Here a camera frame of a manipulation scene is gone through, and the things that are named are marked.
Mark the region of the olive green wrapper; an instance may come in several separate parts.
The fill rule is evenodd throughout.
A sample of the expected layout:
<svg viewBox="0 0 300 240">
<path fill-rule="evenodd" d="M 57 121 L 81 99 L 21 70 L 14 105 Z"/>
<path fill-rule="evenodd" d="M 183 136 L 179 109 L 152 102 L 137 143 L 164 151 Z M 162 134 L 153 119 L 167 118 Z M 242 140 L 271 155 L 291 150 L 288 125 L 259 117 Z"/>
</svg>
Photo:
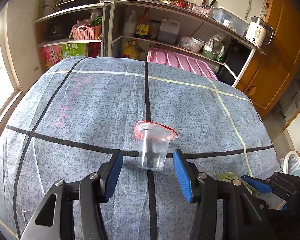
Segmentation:
<svg viewBox="0 0 300 240">
<path fill-rule="evenodd" d="M 270 209 L 281 210 L 286 204 L 285 200 L 282 200 L 280 197 L 276 196 L 273 193 L 261 193 L 260 191 L 257 191 L 257 189 L 249 185 L 247 182 L 245 182 L 243 179 L 239 178 L 232 172 L 224 172 L 217 176 L 217 180 L 227 183 L 232 182 L 234 179 L 239 179 L 252 196 L 266 201 Z"/>
</svg>

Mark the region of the clear plastic cup red lid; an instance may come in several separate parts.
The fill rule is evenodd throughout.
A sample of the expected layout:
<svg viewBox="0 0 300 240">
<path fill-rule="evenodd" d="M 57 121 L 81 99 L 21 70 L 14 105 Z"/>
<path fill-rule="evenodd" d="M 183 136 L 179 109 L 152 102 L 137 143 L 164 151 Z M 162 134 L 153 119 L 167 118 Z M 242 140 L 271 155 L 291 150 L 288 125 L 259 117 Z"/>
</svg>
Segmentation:
<svg viewBox="0 0 300 240">
<path fill-rule="evenodd" d="M 140 141 L 138 167 L 161 172 L 170 141 L 178 138 L 176 131 L 155 122 L 137 121 L 134 133 Z"/>
</svg>

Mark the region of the white trash bin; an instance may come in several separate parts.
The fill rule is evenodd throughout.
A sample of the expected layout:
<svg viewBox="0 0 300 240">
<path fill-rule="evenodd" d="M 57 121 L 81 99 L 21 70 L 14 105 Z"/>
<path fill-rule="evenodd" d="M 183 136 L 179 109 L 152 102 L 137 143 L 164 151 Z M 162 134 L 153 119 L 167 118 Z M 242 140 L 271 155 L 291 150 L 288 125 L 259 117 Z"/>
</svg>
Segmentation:
<svg viewBox="0 0 300 240">
<path fill-rule="evenodd" d="M 285 174 L 300 177 L 300 157 L 295 151 L 289 151 L 282 159 L 281 170 Z"/>
</svg>

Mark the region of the blue patterned tablecloth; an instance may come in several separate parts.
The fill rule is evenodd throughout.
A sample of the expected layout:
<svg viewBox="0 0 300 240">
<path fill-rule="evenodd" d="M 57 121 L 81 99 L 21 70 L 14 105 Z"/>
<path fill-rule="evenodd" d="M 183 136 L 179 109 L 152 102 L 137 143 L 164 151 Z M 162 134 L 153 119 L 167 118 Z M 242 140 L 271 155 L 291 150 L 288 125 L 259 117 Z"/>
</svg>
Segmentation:
<svg viewBox="0 0 300 240">
<path fill-rule="evenodd" d="M 138 167 L 134 124 L 170 127 L 161 172 Z M 63 60 L 26 93 L 0 137 L 0 231 L 18 239 L 53 183 L 78 181 L 117 151 L 115 193 L 101 206 L 110 239 L 188 239 L 196 207 L 172 153 L 200 171 L 267 178 L 280 170 L 266 128 L 239 90 L 182 69 L 112 57 Z"/>
</svg>

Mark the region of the wooden door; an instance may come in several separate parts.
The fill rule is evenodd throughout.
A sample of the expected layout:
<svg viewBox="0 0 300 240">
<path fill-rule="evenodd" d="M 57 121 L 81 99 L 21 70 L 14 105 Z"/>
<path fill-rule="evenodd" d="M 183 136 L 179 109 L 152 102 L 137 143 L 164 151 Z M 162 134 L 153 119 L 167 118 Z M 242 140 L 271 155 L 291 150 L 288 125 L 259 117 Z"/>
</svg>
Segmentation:
<svg viewBox="0 0 300 240">
<path fill-rule="evenodd" d="M 256 52 L 236 88 L 249 96 L 261 118 L 276 105 L 300 66 L 300 15 L 289 0 L 270 0 L 266 23 L 274 38 Z"/>
</svg>

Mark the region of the pink lidded storage bin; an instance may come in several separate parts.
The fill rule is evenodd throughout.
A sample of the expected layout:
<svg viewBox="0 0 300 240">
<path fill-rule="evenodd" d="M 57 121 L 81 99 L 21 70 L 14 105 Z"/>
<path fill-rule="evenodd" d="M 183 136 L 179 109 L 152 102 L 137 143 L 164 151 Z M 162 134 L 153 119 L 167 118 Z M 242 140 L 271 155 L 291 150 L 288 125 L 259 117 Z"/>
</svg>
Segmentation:
<svg viewBox="0 0 300 240">
<path fill-rule="evenodd" d="M 147 53 L 147 62 L 163 64 L 218 80 L 216 74 L 204 61 L 172 51 L 150 48 Z"/>
</svg>

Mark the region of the pink plastic basket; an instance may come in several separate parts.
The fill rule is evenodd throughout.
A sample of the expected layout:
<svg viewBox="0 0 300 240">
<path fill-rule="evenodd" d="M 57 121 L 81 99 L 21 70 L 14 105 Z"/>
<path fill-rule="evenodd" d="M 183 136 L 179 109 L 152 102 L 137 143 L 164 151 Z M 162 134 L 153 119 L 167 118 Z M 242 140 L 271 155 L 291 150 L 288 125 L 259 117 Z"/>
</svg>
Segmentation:
<svg viewBox="0 0 300 240">
<path fill-rule="evenodd" d="M 74 40 L 97 40 L 101 35 L 102 26 L 86 26 L 80 25 L 77 28 L 72 28 Z"/>
</svg>

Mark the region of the white metal shelf rack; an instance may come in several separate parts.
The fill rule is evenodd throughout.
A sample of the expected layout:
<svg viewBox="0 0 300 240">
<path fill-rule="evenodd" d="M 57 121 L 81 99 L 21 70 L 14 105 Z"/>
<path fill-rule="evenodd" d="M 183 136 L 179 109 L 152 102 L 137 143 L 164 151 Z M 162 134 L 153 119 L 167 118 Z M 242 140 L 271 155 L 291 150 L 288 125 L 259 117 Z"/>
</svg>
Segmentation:
<svg viewBox="0 0 300 240">
<path fill-rule="evenodd" d="M 149 8 L 150 29 L 146 38 L 135 37 L 135 26 L 145 8 Z M 163 18 L 180 23 L 174 45 L 158 40 Z M 72 28 L 80 25 L 102 26 L 97 40 L 74 40 Z M 79 5 L 69 1 L 59 10 L 34 22 L 38 47 L 52 50 L 59 46 L 64 57 L 70 44 L 96 43 L 91 56 L 130 57 L 147 61 L 150 48 L 159 48 L 204 61 L 217 79 L 236 86 L 253 55 L 260 48 L 207 15 L 153 0 L 95 0 Z"/>
</svg>

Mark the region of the soy sauce bottle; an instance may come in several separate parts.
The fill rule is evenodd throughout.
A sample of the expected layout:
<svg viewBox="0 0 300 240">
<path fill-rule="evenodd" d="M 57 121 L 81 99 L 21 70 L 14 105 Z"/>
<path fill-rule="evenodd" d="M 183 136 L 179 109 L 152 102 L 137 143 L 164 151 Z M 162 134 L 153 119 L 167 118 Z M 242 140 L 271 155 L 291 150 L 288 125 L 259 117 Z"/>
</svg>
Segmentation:
<svg viewBox="0 0 300 240">
<path fill-rule="evenodd" d="M 145 8 L 138 23 L 135 26 L 135 37 L 146 38 L 149 33 L 150 23 L 149 23 L 149 8 Z"/>
</svg>

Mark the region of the dark liquid plastic jug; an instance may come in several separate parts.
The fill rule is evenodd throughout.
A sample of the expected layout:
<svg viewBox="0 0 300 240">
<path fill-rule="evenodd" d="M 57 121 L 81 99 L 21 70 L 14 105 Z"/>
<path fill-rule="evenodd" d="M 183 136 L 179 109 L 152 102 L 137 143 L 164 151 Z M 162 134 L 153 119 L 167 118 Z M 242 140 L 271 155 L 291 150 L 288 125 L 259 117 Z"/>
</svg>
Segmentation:
<svg viewBox="0 0 300 240">
<path fill-rule="evenodd" d="M 158 40 L 166 44 L 174 45 L 177 41 L 179 30 L 179 22 L 163 18 L 158 33 Z"/>
</svg>

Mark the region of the white electric kettle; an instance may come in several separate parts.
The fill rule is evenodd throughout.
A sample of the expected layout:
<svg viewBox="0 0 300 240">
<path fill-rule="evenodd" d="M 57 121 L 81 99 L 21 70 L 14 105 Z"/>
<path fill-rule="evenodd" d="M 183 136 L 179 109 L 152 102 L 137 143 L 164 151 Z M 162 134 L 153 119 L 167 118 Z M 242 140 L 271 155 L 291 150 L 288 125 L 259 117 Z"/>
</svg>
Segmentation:
<svg viewBox="0 0 300 240">
<path fill-rule="evenodd" d="M 259 17 L 251 17 L 245 38 L 258 48 L 268 46 L 273 41 L 274 29 Z"/>
</svg>

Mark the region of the clear plastic storage box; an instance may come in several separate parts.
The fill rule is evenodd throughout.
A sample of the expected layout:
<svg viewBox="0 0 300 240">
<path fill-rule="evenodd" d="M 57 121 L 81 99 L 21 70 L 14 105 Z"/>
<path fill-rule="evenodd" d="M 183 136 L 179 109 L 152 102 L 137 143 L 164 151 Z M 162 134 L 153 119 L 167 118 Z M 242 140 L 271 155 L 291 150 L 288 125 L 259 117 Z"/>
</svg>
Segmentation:
<svg viewBox="0 0 300 240">
<path fill-rule="evenodd" d="M 246 20 L 238 17 L 223 7 L 216 7 L 213 9 L 213 19 L 241 36 L 245 35 L 249 25 Z"/>
</svg>

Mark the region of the white power strip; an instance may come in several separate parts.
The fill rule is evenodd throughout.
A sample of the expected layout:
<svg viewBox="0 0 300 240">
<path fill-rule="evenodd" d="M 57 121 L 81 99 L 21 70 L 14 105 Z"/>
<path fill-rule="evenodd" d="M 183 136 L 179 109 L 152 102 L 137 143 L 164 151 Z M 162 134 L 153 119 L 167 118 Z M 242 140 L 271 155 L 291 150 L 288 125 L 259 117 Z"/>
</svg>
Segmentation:
<svg viewBox="0 0 300 240">
<path fill-rule="evenodd" d="M 38 0 L 38 13 L 37 18 L 42 18 L 44 16 L 46 0 Z"/>
</svg>

